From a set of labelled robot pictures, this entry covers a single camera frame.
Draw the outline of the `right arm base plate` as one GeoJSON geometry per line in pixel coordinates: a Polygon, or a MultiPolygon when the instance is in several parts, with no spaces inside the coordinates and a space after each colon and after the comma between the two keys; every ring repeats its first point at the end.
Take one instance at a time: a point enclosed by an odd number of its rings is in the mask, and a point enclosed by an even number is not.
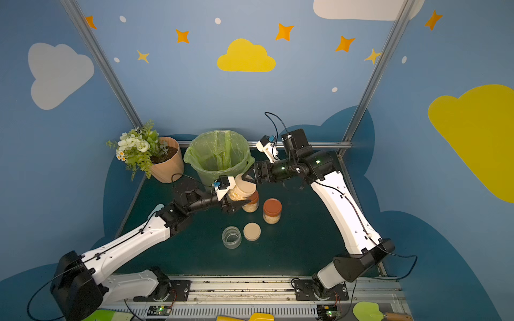
{"type": "Polygon", "coordinates": [[[349,293],[346,283],[338,284],[337,286],[323,290],[320,293],[316,292],[317,286],[312,279],[299,279],[293,278],[291,281],[294,294],[297,301],[348,301],[349,293]]]}

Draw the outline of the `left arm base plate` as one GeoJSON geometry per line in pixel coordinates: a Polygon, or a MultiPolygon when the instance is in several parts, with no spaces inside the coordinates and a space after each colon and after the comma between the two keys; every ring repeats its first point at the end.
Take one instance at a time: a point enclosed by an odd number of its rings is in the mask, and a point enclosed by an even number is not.
{"type": "Polygon", "coordinates": [[[160,281],[149,297],[155,302],[185,302],[188,299],[190,287],[190,280],[160,281]]]}

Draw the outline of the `beige jar lid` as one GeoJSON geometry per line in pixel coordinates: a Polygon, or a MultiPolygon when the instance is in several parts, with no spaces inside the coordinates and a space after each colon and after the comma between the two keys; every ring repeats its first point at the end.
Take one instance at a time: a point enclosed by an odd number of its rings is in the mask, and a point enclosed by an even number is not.
{"type": "Polygon", "coordinates": [[[245,225],[243,234],[245,239],[250,242],[257,241],[261,236],[261,228],[257,223],[248,223],[245,225]]]}

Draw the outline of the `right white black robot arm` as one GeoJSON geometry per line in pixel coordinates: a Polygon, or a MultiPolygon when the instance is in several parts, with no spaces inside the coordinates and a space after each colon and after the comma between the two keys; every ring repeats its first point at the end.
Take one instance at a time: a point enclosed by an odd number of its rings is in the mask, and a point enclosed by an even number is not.
{"type": "Polygon", "coordinates": [[[381,237],[359,209],[336,166],[335,152],[315,151],[302,129],[288,132],[281,139],[286,159],[278,157],[277,138],[265,135],[256,148],[267,159],[254,163],[244,180],[264,184],[300,177],[323,201],[342,235],[347,254],[334,257],[313,276],[314,289],[322,296],[339,284],[358,279],[392,254],[395,246],[391,239],[381,237]]]}

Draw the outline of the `beige-lid oatmeal jar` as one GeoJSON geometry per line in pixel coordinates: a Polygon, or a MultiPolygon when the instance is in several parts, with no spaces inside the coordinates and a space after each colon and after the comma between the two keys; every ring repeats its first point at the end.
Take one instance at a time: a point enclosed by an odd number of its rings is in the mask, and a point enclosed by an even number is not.
{"type": "Polygon", "coordinates": [[[229,250],[234,250],[240,246],[242,235],[237,227],[229,226],[222,233],[224,246],[229,250]]]}
{"type": "Polygon", "coordinates": [[[242,174],[235,177],[236,186],[228,192],[233,201],[249,199],[256,192],[256,184],[243,180],[242,174]]]}

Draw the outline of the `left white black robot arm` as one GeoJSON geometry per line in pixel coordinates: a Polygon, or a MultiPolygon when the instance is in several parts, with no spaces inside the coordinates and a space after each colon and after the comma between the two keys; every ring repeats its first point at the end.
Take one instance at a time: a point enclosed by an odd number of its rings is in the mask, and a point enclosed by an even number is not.
{"type": "Polygon", "coordinates": [[[142,278],[128,276],[118,284],[108,278],[121,266],[150,247],[185,230],[194,214],[212,207],[232,214],[248,204],[233,201],[229,191],[236,188],[233,177],[221,176],[204,191],[188,179],[175,188],[171,203],[149,215],[147,221],[104,246],[77,254],[70,251],[58,262],[50,292],[65,320],[84,320],[110,299],[166,296],[169,281],[162,274],[147,271],[142,278]]]}

